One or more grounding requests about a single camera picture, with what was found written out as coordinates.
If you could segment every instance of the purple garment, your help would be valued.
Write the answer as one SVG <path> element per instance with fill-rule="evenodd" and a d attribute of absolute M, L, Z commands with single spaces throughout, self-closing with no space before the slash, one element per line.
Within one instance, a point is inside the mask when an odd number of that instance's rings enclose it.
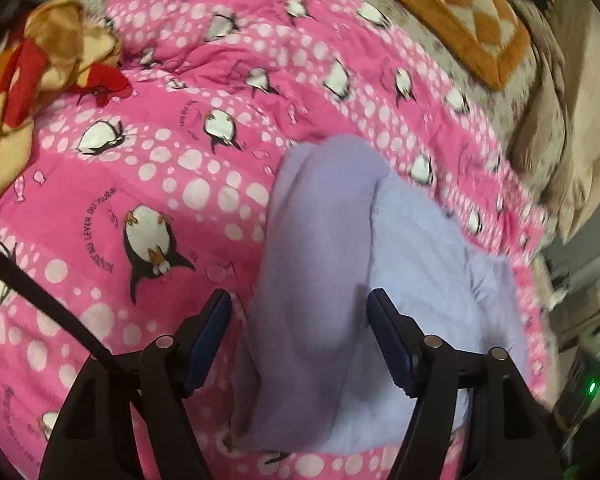
<path fill-rule="evenodd" d="M 289 150 L 236 357 L 239 449 L 316 449 L 328 438 L 365 323 L 370 212 L 388 173 L 384 158 L 353 136 Z"/>

